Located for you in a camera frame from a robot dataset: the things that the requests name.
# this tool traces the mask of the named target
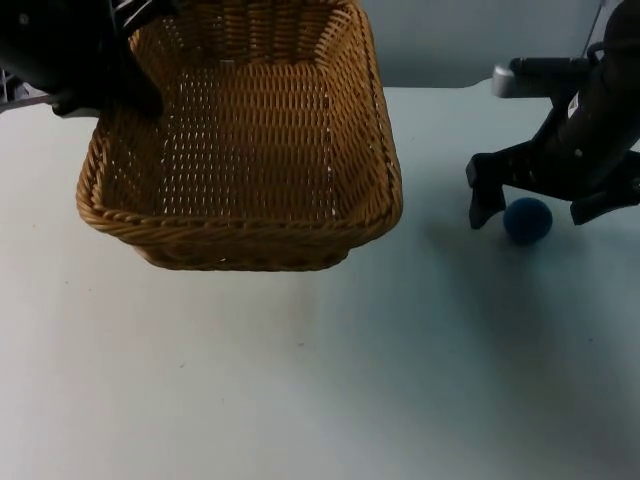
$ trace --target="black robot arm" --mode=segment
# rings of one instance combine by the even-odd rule
[[[571,201],[576,225],[640,203],[640,1],[616,8],[587,59],[515,59],[493,87],[553,108],[531,141],[471,159],[472,228],[505,209],[503,185]]]
[[[4,0],[0,9],[0,66],[10,72],[0,111],[25,82],[60,116],[97,112],[110,97],[148,116],[162,112],[128,39],[176,13],[171,0]]]

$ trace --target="blue ball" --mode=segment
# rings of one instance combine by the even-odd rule
[[[521,198],[504,212],[504,228],[517,245],[531,245],[547,236],[553,215],[544,202]]]

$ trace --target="white table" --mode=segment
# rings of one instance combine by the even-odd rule
[[[473,232],[548,102],[386,93],[404,217],[317,274],[153,268],[76,213],[94,122],[0,116],[0,478],[638,478],[640,209]]]

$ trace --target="white wall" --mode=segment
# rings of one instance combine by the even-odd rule
[[[580,56],[598,0],[361,0],[387,86],[468,86],[521,56]]]

